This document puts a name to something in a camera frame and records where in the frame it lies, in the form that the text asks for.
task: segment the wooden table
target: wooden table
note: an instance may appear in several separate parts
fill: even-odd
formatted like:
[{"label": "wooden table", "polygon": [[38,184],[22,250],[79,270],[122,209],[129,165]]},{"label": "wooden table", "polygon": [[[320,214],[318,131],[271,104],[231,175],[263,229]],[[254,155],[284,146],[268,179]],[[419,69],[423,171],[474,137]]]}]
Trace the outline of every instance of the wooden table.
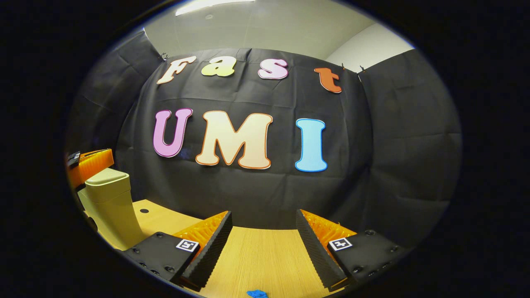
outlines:
[{"label": "wooden table", "polygon": [[[174,234],[201,221],[148,200],[133,206],[146,237],[159,231]],[[246,292],[254,290],[266,292],[269,298],[320,298],[340,291],[329,292],[322,286],[297,230],[235,226],[208,284],[198,294],[250,298]]]}]

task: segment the wrinkled black fabric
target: wrinkled black fabric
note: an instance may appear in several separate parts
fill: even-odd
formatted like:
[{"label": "wrinkled black fabric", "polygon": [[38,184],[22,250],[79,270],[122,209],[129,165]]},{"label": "wrinkled black fabric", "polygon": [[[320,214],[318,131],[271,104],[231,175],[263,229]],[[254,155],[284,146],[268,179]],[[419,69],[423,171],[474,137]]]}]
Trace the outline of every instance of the wrinkled black fabric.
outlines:
[{"label": "wrinkled black fabric", "polygon": [[[197,60],[168,83],[157,85],[176,59],[191,55]],[[235,73],[230,77],[203,76],[210,59],[233,56]],[[260,62],[284,59],[289,75],[282,80],[258,76]],[[340,94],[324,89],[318,67],[328,67],[340,79]],[[191,108],[181,152],[161,157],[153,148],[155,114]],[[236,162],[228,166],[221,158],[215,166],[195,162],[201,152],[207,111],[226,111],[235,129],[251,113],[273,117],[267,137],[271,167],[251,170]],[[301,156],[299,118],[325,122],[322,132],[323,158],[328,168],[302,172],[295,168]],[[176,118],[167,121],[165,142],[173,141]],[[205,218],[225,210],[233,212],[234,225],[263,229],[294,229],[295,210],[322,216],[342,212],[343,207],[362,206],[362,188],[372,158],[372,129],[368,104],[357,74],[342,67],[303,55],[263,49],[219,49],[194,52],[168,59],[153,73],[131,109],[116,151],[120,170],[131,176],[133,200],[149,199],[184,214]],[[242,150],[236,159],[242,156]],[[341,224],[358,220],[351,213]]]},{"label": "wrinkled black fabric", "polygon": [[[157,85],[173,60],[195,55],[171,82]],[[230,77],[203,76],[218,56],[236,57]],[[289,75],[259,78],[259,64],[284,59]],[[342,93],[325,90],[314,68],[328,67]],[[193,109],[181,152],[161,157],[153,148],[155,114],[172,111],[165,131],[173,141],[180,108]],[[268,129],[271,167],[195,162],[206,111],[226,111],[239,128],[255,112],[273,117]],[[452,99],[417,50],[356,73],[325,61],[274,50],[218,49],[163,61],[143,32],[103,57],[74,102],[67,150],[112,148],[118,170],[130,174],[133,199],[149,199],[198,218],[225,210],[234,225],[294,229],[295,210],[376,230],[402,246],[416,245],[449,204],[460,169],[462,137]],[[296,119],[323,120],[322,172],[302,172]],[[242,156],[240,150],[236,159]]]},{"label": "wrinkled black fabric", "polygon": [[359,77],[374,133],[359,228],[412,246],[440,219],[456,187],[462,156],[456,108],[417,50],[382,61]]},{"label": "wrinkled black fabric", "polygon": [[74,99],[65,151],[115,151],[125,116],[162,61],[143,30],[110,49],[87,74]]}]

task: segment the orange letter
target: orange letter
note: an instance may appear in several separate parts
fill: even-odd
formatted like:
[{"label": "orange letter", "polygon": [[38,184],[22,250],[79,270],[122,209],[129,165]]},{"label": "orange letter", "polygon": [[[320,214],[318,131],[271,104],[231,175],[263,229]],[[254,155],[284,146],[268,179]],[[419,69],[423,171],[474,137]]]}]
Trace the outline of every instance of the orange letter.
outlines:
[{"label": "orange letter", "polygon": [[245,145],[243,157],[237,161],[240,166],[247,169],[270,167],[270,160],[267,158],[267,129],[272,123],[270,115],[250,114],[237,132],[224,111],[209,111],[202,117],[207,124],[202,152],[195,157],[198,164],[218,164],[219,157],[215,155],[215,146],[218,144],[225,163],[231,165]]},{"label": "orange letter", "polygon": [[333,93],[340,93],[342,91],[341,87],[336,86],[333,79],[338,80],[339,76],[332,73],[329,68],[315,68],[315,72],[320,75],[320,84],[324,89],[331,91]]},{"label": "orange letter", "polygon": [[164,84],[170,82],[173,79],[173,73],[179,74],[188,63],[192,63],[193,61],[195,61],[196,58],[196,56],[191,56],[188,58],[173,61],[170,67],[166,70],[165,74],[156,83]]}]

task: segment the cutout letter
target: cutout letter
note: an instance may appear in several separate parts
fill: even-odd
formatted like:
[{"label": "cutout letter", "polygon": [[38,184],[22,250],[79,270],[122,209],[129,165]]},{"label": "cutout letter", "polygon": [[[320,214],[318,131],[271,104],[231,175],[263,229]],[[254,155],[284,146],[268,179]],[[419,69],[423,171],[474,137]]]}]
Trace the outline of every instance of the cutout letter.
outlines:
[{"label": "cutout letter", "polygon": [[230,56],[216,57],[210,60],[210,64],[202,68],[203,75],[229,76],[235,72],[236,59]]},{"label": "cutout letter", "polygon": [[302,130],[302,157],[295,163],[295,168],[302,172],[320,172],[328,168],[322,159],[322,130],[326,127],[323,121],[315,119],[298,119],[296,126]]},{"label": "cutout letter", "polygon": [[320,75],[320,84],[324,89],[331,91],[333,93],[340,93],[342,88],[335,85],[333,79],[338,80],[339,76],[332,73],[329,68],[315,68],[315,72]]},{"label": "cutout letter", "polygon": [[195,158],[197,163],[218,164],[219,157],[215,155],[215,146],[218,144],[225,163],[231,165],[244,145],[243,157],[237,161],[240,166],[247,169],[270,167],[267,158],[267,129],[272,123],[270,115],[252,113],[237,131],[224,111],[209,111],[202,117],[206,120],[206,132],[202,152]]},{"label": "cutout letter", "polygon": [[262,68],[258,70],[260,78],[280,80],[289,74],[284,68],[287,67],[287,62],[282,59],[265,59],[260,63],[260,67]]},{"label": "cutout letter", "polygon": [[170,64],[169,68],[166,70],[165,74],[156,83],[164,84],[170,82],[173,79],[173,74],[179,74],[188,63],[192,63],[193,61],[195,61],[196,58],[196,56],[191,56],[188,58],[173,61]]},{"label": "cutout letter", "polygon": [[166,122],[171,116],[171,112],[168,110],[163,110],[156,113],[156,124],[155,124],[155,133],[153,136],[153,146],[155,151],[163,157],[173,157],[180,152],[182,149],[182,143],[184,142],[184,131],[186,130],[186,122],[188,118],[193,113],[192,109],[179,109],[175,112],[176,117],[176,129],[175,129],[175,138],[171,145],[167,145],[164,142],[164,132]]}]

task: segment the orange ribbed pad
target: orange ribbed pad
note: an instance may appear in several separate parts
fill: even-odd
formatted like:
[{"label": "orange ribbed pad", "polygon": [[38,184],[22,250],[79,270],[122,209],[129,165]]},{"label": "orange ribbed pad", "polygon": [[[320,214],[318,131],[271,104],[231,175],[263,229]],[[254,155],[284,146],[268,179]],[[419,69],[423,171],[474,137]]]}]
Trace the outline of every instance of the orange ribbed pad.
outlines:
[{"label": "orange ribbed pad", "polygon": [[206,243],[210,241],[211,236],[219,227],[221,221],[223,218],[225,218],[227,213],[228,211],[219,213],[173,234],[173,236],[178,238],[199,242],[199,251],[193,257],[192,261],[195,260],[195,258],[200,254]]},{"label": "orange ribbed pad", "polygon": [[326,251],[333,260],[335,259],[333,258],[328,249],[328,242],[330,242],[331,240],[350,237],[357,234],[356,232],[347,229],[341,226],[340,224],[328,221],[323,217],[314,215],[313,213],[309,213],[302,209],[300,209],[300,211],[302,211],[302,214],[304,214],[304,217],[309,223],[309,226],[311,227],[311,229],[313,229],[313,232],[315,233],[316,237],[319,239],[320,243],[326,249]]},{"label": "orange ribbed pad", "polygon": [[79,156],[79,165],[68,172],[70,182],[74,188],[78,187],[113,164],[112,149],[83,153]]}]

